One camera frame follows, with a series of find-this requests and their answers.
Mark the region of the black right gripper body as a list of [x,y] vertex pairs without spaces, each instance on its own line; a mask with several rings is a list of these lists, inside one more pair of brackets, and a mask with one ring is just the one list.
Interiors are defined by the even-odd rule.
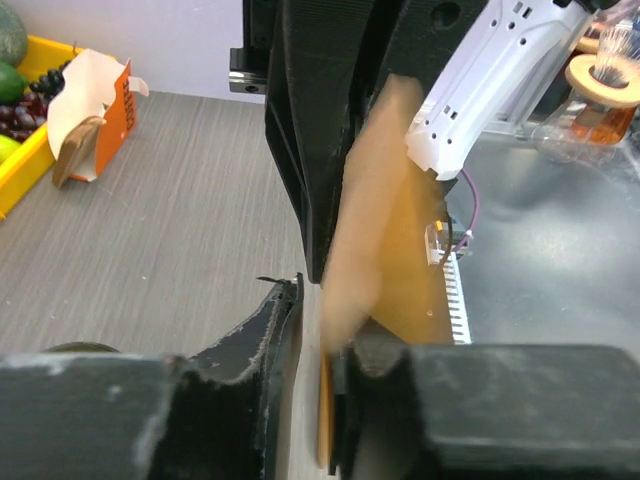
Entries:
[[243,45],[230,49],[229,89],[233,93],[264,95],[273,41],[273,2],[242,2]]

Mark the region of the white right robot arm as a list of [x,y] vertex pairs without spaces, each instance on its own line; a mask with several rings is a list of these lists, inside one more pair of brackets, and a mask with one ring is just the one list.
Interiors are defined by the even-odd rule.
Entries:
[[412,158],[454,178],[492,121],[528,118],[606,1],[246,1],[229,86],[265,135],[319,282],[348,150],[391,74],[418,80]]

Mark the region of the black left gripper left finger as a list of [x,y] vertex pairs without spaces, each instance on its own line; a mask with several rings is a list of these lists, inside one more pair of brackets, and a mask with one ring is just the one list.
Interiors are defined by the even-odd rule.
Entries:
[[5,479],[283,479],[304,281],[205,350],[73,342],[1,359]]

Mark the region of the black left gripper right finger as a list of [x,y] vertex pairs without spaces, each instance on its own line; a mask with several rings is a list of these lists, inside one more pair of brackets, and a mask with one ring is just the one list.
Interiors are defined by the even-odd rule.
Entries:
[[635,479],[639,365],[603,345],[410,345],[369,322],[331,362],[341,479]]

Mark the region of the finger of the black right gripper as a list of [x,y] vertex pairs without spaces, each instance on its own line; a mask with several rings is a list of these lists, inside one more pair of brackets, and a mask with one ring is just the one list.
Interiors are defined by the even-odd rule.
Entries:
[[419,80],[428,93],[485,1],[376,1],[359,51],[359,122],[390,74]]
[[308,278],[319,283],[333,237],[349,95],[370,1],[281,1],[276,8],[265,135],[298,219]]

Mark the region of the brown paper coffee filter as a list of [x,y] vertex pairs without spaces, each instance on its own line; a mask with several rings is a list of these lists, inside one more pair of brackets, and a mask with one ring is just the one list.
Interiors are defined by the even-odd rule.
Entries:
[[320,398],[316,459],[333,445],[330,357],[367,319],[409,344],[450,344],[433,304],[438,275],[426,229],[442,211],[438,184],[407,154],[405,135],[422,103],[415,78],[390,75],[346,156],[336,228],[321,281]]

